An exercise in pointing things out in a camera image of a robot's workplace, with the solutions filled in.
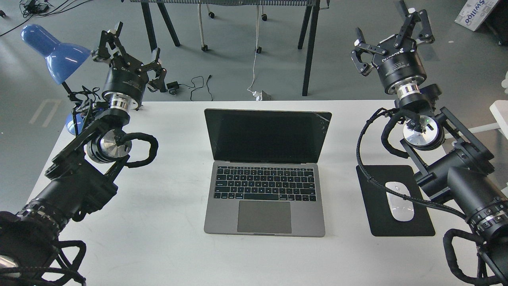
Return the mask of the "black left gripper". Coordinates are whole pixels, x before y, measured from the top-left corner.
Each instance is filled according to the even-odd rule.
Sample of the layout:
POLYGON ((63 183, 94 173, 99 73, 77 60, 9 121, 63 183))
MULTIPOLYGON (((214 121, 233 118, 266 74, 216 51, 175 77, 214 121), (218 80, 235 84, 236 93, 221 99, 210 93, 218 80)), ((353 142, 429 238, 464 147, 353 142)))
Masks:
POLYGON ((125 58, 125 49, 119 40, 122 26, 123 23, 118 22, 114 29, 102 31, 98 47, 91 53, 94 62, 107 63, 110 67, 102 95, 109 99, 114 93, 123 94, 134 101, 142 101, 146 85, 151 92, 167 92, 167 69, 160 63, 160 48, 152 51, 152 62, 148 64, 133 57, 125 58), (149 71, 155 72, 154 79, 148 80, 149 71))

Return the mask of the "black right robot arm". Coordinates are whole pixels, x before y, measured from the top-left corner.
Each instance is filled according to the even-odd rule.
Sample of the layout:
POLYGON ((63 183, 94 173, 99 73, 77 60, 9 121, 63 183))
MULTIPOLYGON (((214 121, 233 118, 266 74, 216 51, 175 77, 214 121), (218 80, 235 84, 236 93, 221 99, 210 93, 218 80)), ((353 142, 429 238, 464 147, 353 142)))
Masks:
POLYGON ((507 284, 507 197, 489 179, 494 155, 446 107, 436 112, 441 95, 427 79, 417 47, 434 42, 426 10, 408 9, 399 1, 404 23, 399 33, 376 45, 365 42, 357 28, 351 58, 357 71, 376 70, 384 91, 396 95, 395 107, 378 109, 363 126, 357 142, 358 167, 367 182, 386 193, 464 219, 470 232, 450 229, 443 237, 446 261, 457 279, 475 286, 507 284), (388 123, 381 143, 390 153, 410 158, 418 172, 416 183, 427 199, 390 190, 366 170, 360 146, 367 128, 380 116, 388 123))

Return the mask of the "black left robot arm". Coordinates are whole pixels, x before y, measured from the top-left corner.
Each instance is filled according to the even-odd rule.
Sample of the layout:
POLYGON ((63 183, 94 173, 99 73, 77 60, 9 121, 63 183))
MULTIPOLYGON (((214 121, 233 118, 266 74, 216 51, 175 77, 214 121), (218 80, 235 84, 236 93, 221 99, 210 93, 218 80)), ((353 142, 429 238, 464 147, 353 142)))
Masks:
POLYGON ((142 167, 156 157, 155 137, 125 133, 122 127, 129 123, 129 111, 141 106, 146 87, 166 91, 167 71, 158 48, 147 64, 127 54, 119 40, 121 28, 119 22, 102 31, 94 51, 62 43, 38 24, 22 29, 22 40, 45 58, 57 84, 66 86, 65 80, 89 56, 107 63, 109 72, 102 102, 79 101, 67 89, 77 103, 71 118, 85 113, 82 125, 74 123, 75 138, 46 170, 50 183, 18 213, 1 212, 2 286, 62 286, 70 280, 85 285, 78 269, 87 246, 79 240, 61 241, 60 233, 69 221, 81 221, 116 195, 114 180, 123 167, 142 167))

